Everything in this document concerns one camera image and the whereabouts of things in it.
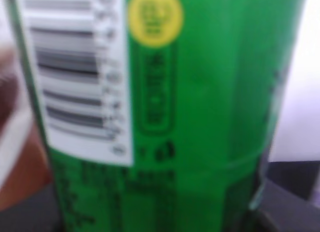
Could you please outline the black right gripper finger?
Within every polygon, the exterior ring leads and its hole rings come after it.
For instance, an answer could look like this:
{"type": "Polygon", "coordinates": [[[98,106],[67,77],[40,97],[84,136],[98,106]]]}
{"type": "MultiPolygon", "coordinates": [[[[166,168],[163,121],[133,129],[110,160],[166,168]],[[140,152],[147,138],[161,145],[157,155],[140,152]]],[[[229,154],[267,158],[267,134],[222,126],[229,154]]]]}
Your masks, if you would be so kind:
{"type": "Polygon", "coordinates": [[[320,191],[317,176],[307,200],[293,194],[270,179],[265,179],[262,200],[257,208],[257,220],[266,232],[318,232],[320,208],[316,195],[320,191]]]}

